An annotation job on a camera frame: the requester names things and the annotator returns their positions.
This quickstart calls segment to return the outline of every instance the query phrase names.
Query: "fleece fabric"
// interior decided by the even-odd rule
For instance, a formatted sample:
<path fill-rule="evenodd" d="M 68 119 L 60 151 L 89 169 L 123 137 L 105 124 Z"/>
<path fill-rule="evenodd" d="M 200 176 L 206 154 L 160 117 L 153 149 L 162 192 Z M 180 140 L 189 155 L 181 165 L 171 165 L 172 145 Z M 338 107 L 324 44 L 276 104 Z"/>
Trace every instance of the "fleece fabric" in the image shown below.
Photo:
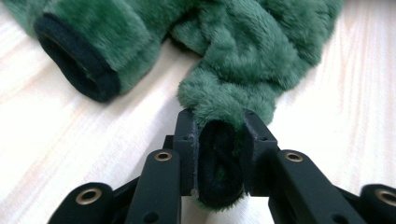
<path fill-rule="evenodd" d="M 343 0 L 1 1 L 99 102 L 130 90 L 167 34 L 200 54 L 177 98 L 201 130 L 198 199 L 221 210 L 243 195 L 243 110 L 272 120 L 276 98 L 320 62 Z"/>
<path fill-rule="evenodd" d="M 197 0 L 2 0 L 80 92 L 107 102 L 147 73 Z"/>
<path fill-rule="evenodd" d="M 223 120 L 243 128 L 243 108 L 269 123 L 276 98 L 320 62 L 339 0 L 204 0 L 172 37 L 203 59 L 179 85 L 178 100 L 201 127 Z"/>

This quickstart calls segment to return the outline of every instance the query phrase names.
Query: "wood grain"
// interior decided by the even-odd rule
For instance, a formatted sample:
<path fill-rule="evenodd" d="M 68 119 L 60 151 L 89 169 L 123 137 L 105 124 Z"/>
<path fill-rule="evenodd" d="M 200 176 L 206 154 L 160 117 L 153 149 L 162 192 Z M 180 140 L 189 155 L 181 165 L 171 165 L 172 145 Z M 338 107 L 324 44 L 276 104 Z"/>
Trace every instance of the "wood grain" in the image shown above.
<path fill-rule="evenodd" d="M 322 63 L 277 101 L 270 129 L 343 189 L 396 188 L 396 1 L 347 0 Z M 171 41 L 129 93 L 78 93 L 0 4 L 0 223 L 46 223 L 87 182 L 113 189 L 141 172 L 181 109 L 177 84 L 198 58 Z M 183 224 L 273 223 L 264 198 L 212 214 L 183 198 Z"/>

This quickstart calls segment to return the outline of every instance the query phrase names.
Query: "green fleece sleeve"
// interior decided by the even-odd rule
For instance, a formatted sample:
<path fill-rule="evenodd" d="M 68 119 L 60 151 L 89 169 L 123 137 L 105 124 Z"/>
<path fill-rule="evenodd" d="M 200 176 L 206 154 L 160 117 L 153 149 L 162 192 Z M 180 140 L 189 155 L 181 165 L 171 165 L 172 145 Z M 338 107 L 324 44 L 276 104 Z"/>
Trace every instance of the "green fleece sleeve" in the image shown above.
<path fill-rule="evenodd" d="M 130 90 L 154 64 L 171 25 L 197 0 L 2 0 L 82 93 Z"/>
<path fill-rule="evenodd" d="M 201 1 L 172 37 L 203 55 L 178 100 L 201 127 L 214 119 L 243 127 L 243 108 L 272 120 L 275 100 L 320 62 L 341 0 Z"/>

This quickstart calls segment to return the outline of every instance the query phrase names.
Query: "brass grommet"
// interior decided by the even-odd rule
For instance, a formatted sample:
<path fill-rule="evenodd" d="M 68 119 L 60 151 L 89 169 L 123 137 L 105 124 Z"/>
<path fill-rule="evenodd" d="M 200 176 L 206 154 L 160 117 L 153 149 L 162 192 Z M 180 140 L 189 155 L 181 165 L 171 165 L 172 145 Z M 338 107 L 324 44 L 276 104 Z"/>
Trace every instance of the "brass grommet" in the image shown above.
<path fill-rule="evenodd" d="M 384 203 L 396 206 L 396 194 L 385 189 L 377 189 L 375 196 Z"/>
<path fill-rule="evenodd" d="M 96 202 L 102 196 L 102 191 L 98 188 L 84 189 L 76 198 L 76 203 L 87 205 Z"/>
<path fill-rule="evenodd" d="M 169 152 L 160 152 L 155 155 L 155 160 L 157 161 L 169 161 L 172 158 L 172 154 Z"/>
<path fill-rule="evenodd" d="M 303 157 L 301 157 L 299 154 L 294 152 L 286 153 L 285 158 L 288 159 L 289 161 L 295 161 L 295 162 L 303 161 Z"/>

